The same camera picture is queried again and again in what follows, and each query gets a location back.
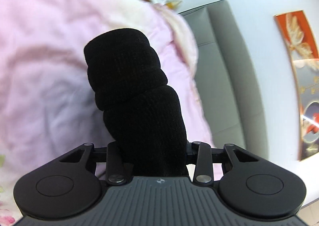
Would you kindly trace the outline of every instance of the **white wall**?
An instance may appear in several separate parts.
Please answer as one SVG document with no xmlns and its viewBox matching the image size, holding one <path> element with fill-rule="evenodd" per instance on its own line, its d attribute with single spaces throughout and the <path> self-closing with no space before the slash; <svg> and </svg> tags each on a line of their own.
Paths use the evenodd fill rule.
<svg viewBox="0 0 319 226">
<path fill-rule="evenodd" d="M 218 0 L 183 0 L 179 11 Z M 319 197 L 319 154 L 302 162 L 291 65 L 273 16 L 304 10 L 319 43 L 319 0 L 228 0 L 256 69 L 265 108 L 270 161 L 299 175 L 308 203 Z"/>
</svg>

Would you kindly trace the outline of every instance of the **gold frame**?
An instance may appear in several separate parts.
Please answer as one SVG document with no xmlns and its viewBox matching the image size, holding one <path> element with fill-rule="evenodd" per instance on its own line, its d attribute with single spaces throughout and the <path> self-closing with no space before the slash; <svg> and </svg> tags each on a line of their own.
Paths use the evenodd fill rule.
<svg viewBox="0 0 319 226">
<path fill-rule="evenodd" d="M 305 12 L 304 12 L 303 10 L 296 10 L 296 11 L 292 11 L 292 12 L 297 12 L 297 11 L 302 11 L 302 12 L 303 12 L 303 15 L 305 16 L 305 18 L 306 18 L 306 20 L 307 20 L 307 23 L 308 23 L 308 25 L 309 25 L 309 28 L 310 28 L 310 31 L 311 31 L 311 35 L 312 35 L 313 38 L 315 38 L 315 37 L 314 37 L 314 33 L 313 33 L 313 31 L 312 31 L 312 28 L 311 28 L 311 26 L 310 26 L 310 24 L 309 24 L 309 21 L 308 21 L 308 19 L 307 19 L 307 16 L 306 16 Z M 282 29 L 282 27 L 280 26 L 280 24 L 279 24 L 279 22 L 278 22 L 278 20 L 277 20 L 276 17 L 277 17 L 277 16 L 281 16 L 281 15 L 286 15 L 286 14 L 289 14 L 289 13 L 292 13 L 292 12 L 287 12 L 287 13 L 282 13 L 282 14 L 274 15 L 275 22 L 276 22 L 276 24 L 277 24 L 277 26 L 278 26 L 278 28 L 279 28 L 279 31 L 280 31 L 281 35 L 283 35 L 284 32 L 283 32 L 283 29 Z M 306 159 L 308 159 L 308 158 L 310 158 L 310 157 L 312 157 L 312 156 L 307 157 L 307 158 L 304 158 L 304 159 L 301 159 L 301 158 L 302 158 L 302 143 L 304 142 L 303 136 L 302 136 L 302 123 L 303 123 L 303 119 L 302 119 L 303 113 L 302 113 L 302 111 L 301 111 L 301 110 L 302 110 L 302 104 L 301 104 L 301 99 L 300 99 L 300 94 L 299 94 L 299 85 L 298 85 L 298 80 L 297 80 L 296 68 L 295 68 L 295 66 L 294 66 L 294 64 L 293 64 L 293 60 L 292 60 L 292 57 L 291 57 L 291 54 L 290 54 L 290 50 L 287 48 L 286 45 L 285 45 L 285 47 L 286 47 L 286 49 L 287 49 L 287 51 L 288 51 L 288 57 L 289 57 L 289 60 L 290 60 L 290 64 L 291 64 L 291 68 L 292 68 L 292 72 L 293 72 L 293 77 L 294 77 L 294 80 L 295 80 L 295 87 L 296 87 L 296 93 L 297 93 L 297 99 L 298 99 L 299 124 L 300 124 L 300 126 L 299 126 L 299 154 L 298 154 L 298 161 L 303 161 L 303 160 L 306 160 Z"/>
</svg>

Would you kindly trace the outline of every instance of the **small logo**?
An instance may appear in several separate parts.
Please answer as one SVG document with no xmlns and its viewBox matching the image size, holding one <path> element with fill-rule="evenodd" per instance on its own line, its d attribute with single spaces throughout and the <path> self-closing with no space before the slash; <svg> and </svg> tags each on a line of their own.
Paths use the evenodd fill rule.
<svg viewBox="0 0 319 226">
<path fill-rule="evenodd" d="M 165 182 L 166 182 L 163 178 L 157 179 L 156 181 L 157 181 L 157 183 L 159 183 L 159 184 L 162 184 L 162 183 L 165 183 Z"/>
</svg>

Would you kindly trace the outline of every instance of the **orange artwork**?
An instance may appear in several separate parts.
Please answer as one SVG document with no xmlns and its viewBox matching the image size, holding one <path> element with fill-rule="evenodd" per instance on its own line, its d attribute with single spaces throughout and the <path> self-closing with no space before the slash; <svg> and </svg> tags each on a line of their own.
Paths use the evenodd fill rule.
<svg viewBox="0 0 319 226">
<path fill-rule="evenodd" d="M 276 15 L 288 49 L 298 90 L 300 160 L 319 152 L 319 58 L 310 25 L 303 11 Z"/>
</svg>

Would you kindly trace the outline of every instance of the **gray sofa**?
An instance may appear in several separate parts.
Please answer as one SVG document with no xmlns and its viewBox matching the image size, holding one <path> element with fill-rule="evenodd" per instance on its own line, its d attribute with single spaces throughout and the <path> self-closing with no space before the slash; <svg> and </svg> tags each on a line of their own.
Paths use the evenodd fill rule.
<svg viewBox="0 0 319 226">
<path fill-rule="evenodd" d="M 249 52 L 226 0 L 181 13 L 197 41 L 195 81 L 216 147 L 268 158 L 264 110 Z"/>
</svg>

